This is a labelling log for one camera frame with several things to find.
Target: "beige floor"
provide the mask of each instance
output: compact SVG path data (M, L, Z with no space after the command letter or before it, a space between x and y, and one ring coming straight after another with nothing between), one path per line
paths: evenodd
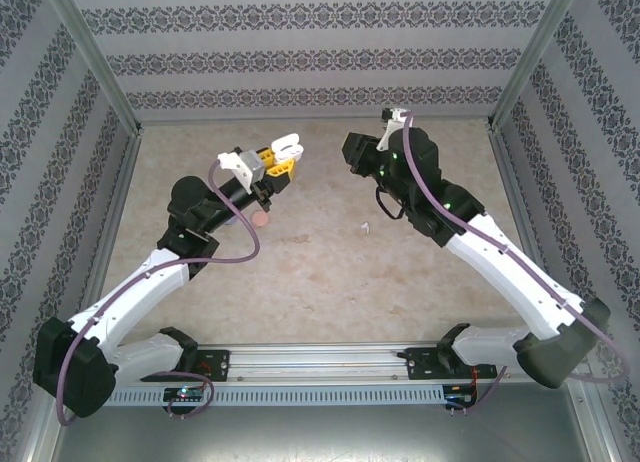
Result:
M445 177L467 187L517 241L483 122L418 121L438 143ZM259 230L262 252L238 266L209 265L166 298L132 331L139 340L173 325L200 343L437 340L452 325L508 326L520 319L475 271L388 219L375 183L349 172L345 135L380 136L378 120L210 123L145 130L105 290L147 257L167 224L173 183L206 178L216 155L238 145L258 149L290 132L305 147L296 179L273 198ZM229 174L220 171L220 182ZM360 228L368 222L370 233ZM244 227L216 231L217 256L251 250Z

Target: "purple cable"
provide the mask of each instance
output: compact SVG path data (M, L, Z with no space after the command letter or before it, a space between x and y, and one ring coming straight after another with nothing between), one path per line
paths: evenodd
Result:
M260 240L258 240L258 234L256 233L255 229L251 226L251 222L249 222L247 220L247 218L244 216L244 214L235 205L233 205L233 203L229 200L229 198L226 195L224 195L222 193L222 191L213 182L213 174L214 174L214 172L216 171L216 169L218 168L219 165L220 165L220 161L216 159L216 161L213 163L213 165L211 165L211 168L209 169L209 174L208 174L209 186L211 187L211 190L213 191L213 193L216 194L218 196L218 198L227 207L229 207L231 212L233 212L233 214L238 218L238 220L240 220L240 222L242 222L242 224L247 228L247 230L249 231L249 234L251 235L251 238L253 239L253 244L254 244L253 252L251 252L249 255L246 255L244 257L238 257L238 258L235 258L235 259L219 259L219 258L209 258L209 257L195 257L195 258L192 258L192 259L172 260L172 261L169 261L169 262L165 262L163 264L158 264L158 265L156 265L154 267L151 267L146 272L142 272L142 273L136 275L133 279L131 279L129 282L127 282L122 287L120 287L120 289L118 289L111 297L109 297L109 299L104 304L102 304L102 306L93 315L93 317L91 317L87 321L87 323L84 325L84 327L82 327L82 329L80 329L80 332L78 332L78 335L76 336L76 338L71 343L71 346L67 350L67 353L64 356L64 360L62 361L62 366L60 367L60 375L58 376L58 385L56 387L56 414L58 416L58 421L60 422L60 425L62 425L63 427L68 427L76 419L75 415L73 417L71 417L70 419L67 419L65 417L65 415L64 415L64 387L65 387L65 383L66 383L67 372L69 371L69 365L71 364L71 358L73 357L74 352L78 348L78 345L80 345L80 342L84 339L84 336L87 334L87 332L89 332L89 330L91 329L92 326L94 326L95 324L98 323L98 321L100 320L100 317L102 317L104 315L104 313L109 309L109 307L111 307L113 305L113 303L116 300L118 300L118 298L120 298L122 296L122 294L124 294L127 290L129 290L131 287L136 285L141 280L148 279L149 277L151 277L156 272L158 272L160 270L163 270L163 269L166 269L166 268L169 268L169 267L173 267L174 265L199 264L199 263L206 263L206 264L240 264L242 262L247 262L247 261L255 258L258 255L258 253L260 252ZM179 375L179 376L184 376L185 374L187 374L189 377L200 379L200 380L202 380L204 382L207 382L209 384L209 386L211 387L211 396L209 397L207 402L205 402L202 406L198 407L198 409L196 409L193 412L191 412L191 414L189 414L189 416L196 415L196 414L202 412L204 409L206 409L209 406L209 404L211 404L211 401L213 400L213 384L206 377L201 376L199 374L188 374L187 372L171 372L171 371L169 371L169 372L161 372L161 374L163 374L163 375ZM169 406L168 410L169 410L169 415L173 416L173 413L171 412L171 406Z
M478 400L475 404L473 404L471 407L467 409L468 414L475 412L478 409L478 407L484 404L487 401L487 399L493 395L493 393L496 391L496 388L498 387L498 384L500 383L500 381L502 380L506 372L507 372L507 367L504 366L500 371L500 373L498 374L498 376L493 381L493 383L491 384L491 386L487 389L487 391L484 394L482 394L482 397L480 397L480 400Z
M449 212L440 204L440 202L438 202L438 200L433 196L433 194L427 187L427 184L425 184L424 180L422 179L422 176L420 175L420 172L418 171L418 167L416 166L416 162L413 158L413 153L411 152L411 144L409 143L409 127L411 126L413 115L411 115L411 112L408 111L408 112L404 112L402 116L406 117L404 121L404 126L402 127L402 146L404 148L404 153L406 154L406 157L407 157L407 163L409 164L409 169L411 170L411 173L413 174L413 177L416 180L418 187L420 187L420 190L422 191L424 196L427 198L427 200L431 203L431 205L433 205L433 207L438 212L440 212L440 214L442 214L444 217L446 217L456 225L462 227L467 232L471 232L475 236L480 237L482 240L488 242L489 244L496 247L498 250L501 250L506 255L511 257L513 261L516 264L518 264L520 268L522 268L522 270L524 270L533 280L535 280L538 283L538 285L542 287L551 296L553 300L558 302L558 304L562 308L564 308L567 312L569 312L576 320L578 320L581 324L583 324L589 330L591 330L591 332L593 332L602 342L604 342L607 345L607 347L609 347L620 358L622 362L622 372L616 375L615 377L589 377L589 376L573 375L573 374L569 375L569 377L572 379L583 381L583 382L592 382L596 384L607 384L607 383L613 384L613 383L623 381L629 375L629 372L631 370L631 364L629 363L627 356L622 352L622 350L618 347L618 345L613 340L611 340L610 337L608 337L598 327L596 327L593 323L591 323L589 319L587 319L585 316L583 316L581 313L579 313L569 304L565 303L564 299L558 293L556 293L556 291L553 290L553 288L551 288L551 286L547 284L538 274L536 274L536 272L533 269L531 269L522 259L520 259L520 257L518 257L514 252L509 250L509 247L507 247L505 244L498 242L493 237L485 234L481 230L467 224L464 220L460 219L459 217ZM499 382L499 378L493 382L494 386L497 385L498 382Z

